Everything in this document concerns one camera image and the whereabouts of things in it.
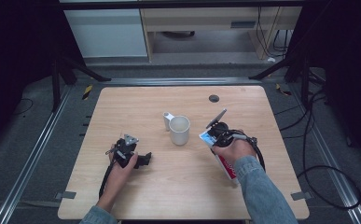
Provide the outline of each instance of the denim sleeve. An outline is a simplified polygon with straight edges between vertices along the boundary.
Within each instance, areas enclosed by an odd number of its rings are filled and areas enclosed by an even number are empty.
[[[80,224],[117,224],[117,221],[104,209],[95,205],[84,216]]]
[[[254,223],[298,223],[285,197],[255,157],[242,157],[234,166],[247,211]]]

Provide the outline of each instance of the hand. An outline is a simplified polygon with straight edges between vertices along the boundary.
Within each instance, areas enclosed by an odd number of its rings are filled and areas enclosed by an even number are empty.
[[[227,147],[214,146],[213,152],[216,155],[222,156],[232,166],[241,157],[256,156],[256,152],[248,142],[237,138],[235,138]]]
[[[109,154],[109,159],[112,161],[113,153]],[[122,168],[117,162],[113,165],[113,169],[110,172],[110,175],[107,178],[107,182],[104,188],[104,194],[99,199],[98,203],[96,204],[98,207],[103,208],[108,213],[111,212],[113,208],[114,201],[122,190],[122,188],[127,183],[129,176],[133,170],[134,165],[137,162],[137,153],[135,153],[127,166]]]

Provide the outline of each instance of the wooden table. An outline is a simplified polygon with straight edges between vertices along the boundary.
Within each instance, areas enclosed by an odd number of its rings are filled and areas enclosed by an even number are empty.
[[[219,102],[209,96],[216,94]],[[267,174],[298,219],[308,217],[304,200],[293,201],[299,182],[285,149],[271,106],[259,86],[123,87],[102,90],[79,151],[58,215],[80,219],[98,201],[109,163],[105,152],[127,133],[139,138],[136,151],[152,152],[148,166],[133,170],[112,214],[117,219],[250,219],[241,186],[232,184],[210,149],[199,138],[206,125],[226,108],[221,121],[258,139]],[[189,141],[181,147],[165,132],[163,112],[185,115]]]

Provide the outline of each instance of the white mug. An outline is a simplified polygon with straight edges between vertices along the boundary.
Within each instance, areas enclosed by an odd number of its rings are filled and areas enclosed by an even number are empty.
[[[171,133],[171,140],[175,145],[182,146],[188,141],[189,119],[185,116],[173,116],[169,112],[163,113],[166,131]]]

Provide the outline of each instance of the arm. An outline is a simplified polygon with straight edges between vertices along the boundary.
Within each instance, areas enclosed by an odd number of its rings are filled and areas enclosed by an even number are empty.
[[[99,199],[98,203],[90,209],[87,215],[84,216],[80,224],[117,224],[116,219],[110,215],[110,212],[113,208],[117,195],[127,183],[136,162],[137,153],[131,157],[128,165],[124,168],[122,168],[118,163],[114,164],[113,169],[107,178],[104,194]]]
[[[265,174],[249,143],[235,139],[228,147],[214,147],[213,151],[234,166],[247,211],[254,222],[297,223],[285,197]]]

